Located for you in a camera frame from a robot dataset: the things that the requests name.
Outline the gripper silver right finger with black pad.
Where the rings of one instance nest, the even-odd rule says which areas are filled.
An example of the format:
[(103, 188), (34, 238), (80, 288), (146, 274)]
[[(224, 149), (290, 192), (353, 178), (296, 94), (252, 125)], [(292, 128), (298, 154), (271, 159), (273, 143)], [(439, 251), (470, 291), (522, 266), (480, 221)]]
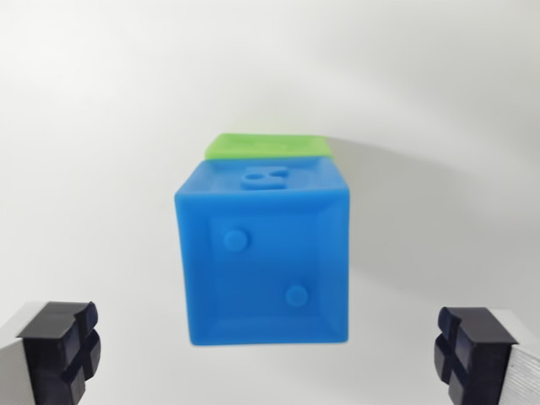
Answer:
[(443, 307), (435, 370), (454, 404), (538, 404), (539, 336), (510, 310)]

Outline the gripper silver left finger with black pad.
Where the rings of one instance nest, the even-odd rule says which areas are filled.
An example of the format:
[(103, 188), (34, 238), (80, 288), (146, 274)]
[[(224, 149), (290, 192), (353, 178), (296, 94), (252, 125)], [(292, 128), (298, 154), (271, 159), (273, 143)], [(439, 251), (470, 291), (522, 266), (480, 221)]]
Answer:
[(99, 366), (93, 302), (33, 301), (1, 326), (1, 403), (78, 404)]

